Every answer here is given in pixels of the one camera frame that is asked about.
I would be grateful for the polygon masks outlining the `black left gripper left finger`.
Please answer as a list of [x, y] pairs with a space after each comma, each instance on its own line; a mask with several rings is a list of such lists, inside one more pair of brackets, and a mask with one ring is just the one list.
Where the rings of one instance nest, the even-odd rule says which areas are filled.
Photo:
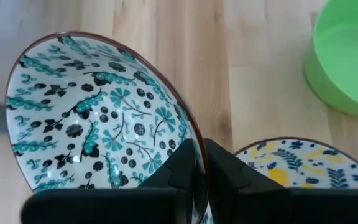
[[192, 139], [133, 189], [55, 189], [36, 193], [21, 208], [21, 223], [200, 223], [207, 190]]

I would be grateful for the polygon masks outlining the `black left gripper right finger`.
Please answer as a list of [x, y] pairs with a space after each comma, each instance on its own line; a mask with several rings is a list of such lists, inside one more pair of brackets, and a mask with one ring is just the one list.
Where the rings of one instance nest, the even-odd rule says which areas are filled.
[[211, 139], [215, 223], [358, 223], [358, 161], [307, 138], [270, 138], [231, 154]]

